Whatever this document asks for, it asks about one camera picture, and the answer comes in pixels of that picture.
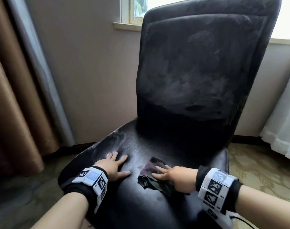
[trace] black leather chair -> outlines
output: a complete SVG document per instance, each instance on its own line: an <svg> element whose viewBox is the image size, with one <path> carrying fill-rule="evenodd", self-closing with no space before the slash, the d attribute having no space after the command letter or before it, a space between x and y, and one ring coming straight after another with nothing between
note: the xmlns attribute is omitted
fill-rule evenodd
<svg viewBox="0 0 290 229"><path fill-rule="evenodd" d="M136 81L138 118L73 159L59 185L118 151L131 176L109 183L96 229L179 229L217 224L197 192L167 198L137 183L151 156L170 166L229 171L227 146L268 45L281 0L189 0L148 11Z"/></svg>

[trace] brown curtain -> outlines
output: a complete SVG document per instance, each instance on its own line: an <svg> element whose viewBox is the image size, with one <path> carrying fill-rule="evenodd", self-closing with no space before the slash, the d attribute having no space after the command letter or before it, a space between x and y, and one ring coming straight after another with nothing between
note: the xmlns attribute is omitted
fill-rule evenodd
<svg viewBox="0 0 290 229"><path fill-rule="evenodd" d="M0 0L0 175L39 173L58 138Z"/></svg>

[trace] cleaning cloth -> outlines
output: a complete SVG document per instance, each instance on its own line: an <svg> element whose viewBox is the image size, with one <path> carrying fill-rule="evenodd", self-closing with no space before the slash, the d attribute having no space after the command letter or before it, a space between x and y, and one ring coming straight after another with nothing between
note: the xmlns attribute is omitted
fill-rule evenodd
<svg viewBox="0 0 290 229"><path fill-rule="evenodd" d="M151 157L149 162L141 170L141 173L138 176L138 183L144 189L156 189L170 197L173 192L176 192L174 186L171 185L169 181L158 181L151 175L152 173L162 174L160 171L157 170L157 168L155 167L156 165L160 166L161 168L167 169L165 167L165 163L161 159Z"/></svg>

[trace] dark baseboard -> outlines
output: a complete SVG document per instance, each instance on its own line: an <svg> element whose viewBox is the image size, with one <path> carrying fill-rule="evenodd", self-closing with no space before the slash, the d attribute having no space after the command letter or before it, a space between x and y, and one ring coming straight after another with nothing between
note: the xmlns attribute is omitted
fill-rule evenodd
<svg viewBox="0 0 290 229"><path fill-rule="evenodd" d="M85 143L85 144L79 144L79 145L73 145L71 147L61 147L59 150L57 150L55 153L46 155L43 157L44 161L63 157L71 154L80 154L85 149L89 148L90 146L94 145L96 142L91 143Z"/></svg>
<svg viewBox="0 0 290 229"><path fill-rule="evenodd" d="M239 144L270 146L270 144L267 142L264 142L260 136L234 135L231 142L232 143L239 143Z"/></svg>

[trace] black cable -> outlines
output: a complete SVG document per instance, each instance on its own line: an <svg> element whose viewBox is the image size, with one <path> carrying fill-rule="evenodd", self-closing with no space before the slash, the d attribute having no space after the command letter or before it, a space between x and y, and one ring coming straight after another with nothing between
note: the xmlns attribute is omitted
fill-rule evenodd
<svg viewBox="0 0 290 229"><path fill-rule="evenodd" d="M249 227L255 229L253 226L250 225L250 223L246 222L245 220L239 218L239 217L236 217L236 216L230 216L230 219L239 219L240 221L243 221L244 223L246 223Z"/></svg>

